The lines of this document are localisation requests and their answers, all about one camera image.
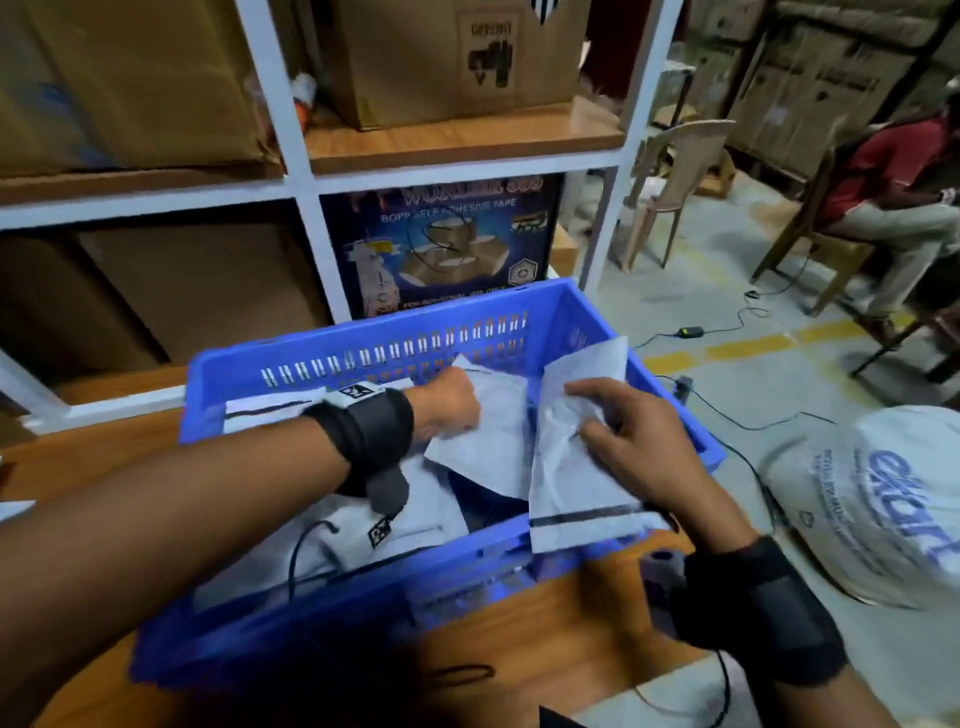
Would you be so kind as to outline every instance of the beige trousers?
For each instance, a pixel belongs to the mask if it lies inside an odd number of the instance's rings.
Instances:
[[[893,248],[894,263],[867,307],[871,316],[889,316],[903,305],[937,255],[960,245],[960,207],[924,205],[884,210],[865,202],[824,232],[882,242]]]

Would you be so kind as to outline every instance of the black stripe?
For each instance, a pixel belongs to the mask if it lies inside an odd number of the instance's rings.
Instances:
[[[293,400],[285,402],[284,404],[271,404],[269,407],[263,407],[262,409],[244,409],[239,412],[230,412],[224,417],[225,420],[229,420],[231,417],[244,417],[246,415],[265,415],[268,412],[276,412],[278,409],[285,409],[286,407],[292,407],[295,404],[311,404],[310,400]]]
[[[574,511],[573,513],[558,513],[556,516],[543,516],[530,519],[531,528],[542,528],[546,525],[560,525],[562,523],[577,523],[608,519],[614,516],[630,516],[634,513],[645,513],[649,510],[643,503],[629,503],[627,505],[611,505],[605,508],[592,508],[588,511]]]

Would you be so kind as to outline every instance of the seated man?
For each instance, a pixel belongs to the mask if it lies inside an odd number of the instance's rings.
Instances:
[[[895,334],[896,311],[937,255],[960,243],[957,191],[914,192],[909,187],[932,161],[960,141],[960,93],[941,112],[892,124],[840,162],[819,212],[818,228],[854,240],[882,241],[894,251],[861,323],[881,344]]]

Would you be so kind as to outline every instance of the white metal shelf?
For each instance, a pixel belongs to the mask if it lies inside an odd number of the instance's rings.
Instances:
[[[580,287],[588,295],[596,292],[621,208],[620,201],[630,184],[636,152],[646,128],[660,71],[666,61],[683,0],[653,0],[650,4],[636,55],[630,94],[621,116],[620,127],[626,130],[626,138],[618,149],[403,166],[331,175],[315,175],[310,167],[268,0],[235,2],[287,170],[285,177],[0,206],[0,231],[292,199],[300,212],[332,318],[334,323],[339,324],[349,321],[350,313],[320,205],[320,195],[381,187],[604,169],[604,192],[579,281]],[[178,407],[183,402],[183,389],[168,387],[128,397],[69,405],[0,352],[0,392],[31,413],[23,418],[23,424],[37,434]]]

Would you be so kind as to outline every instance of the black wrist strap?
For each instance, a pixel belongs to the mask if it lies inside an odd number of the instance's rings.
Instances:
[[[413,443],[414,410],[402,392],[384,389],[346,409],[320,401],[302,416],[316,421],[350,463],[338,493],[368,497],[373,511],[388,518],[403,509],[410,485],[395,466]]]
[[[824,685],[848,663],[833,617],[770,536],[685,560],[671,612],[681,638],[723,649],[748,671],[787,685]]]

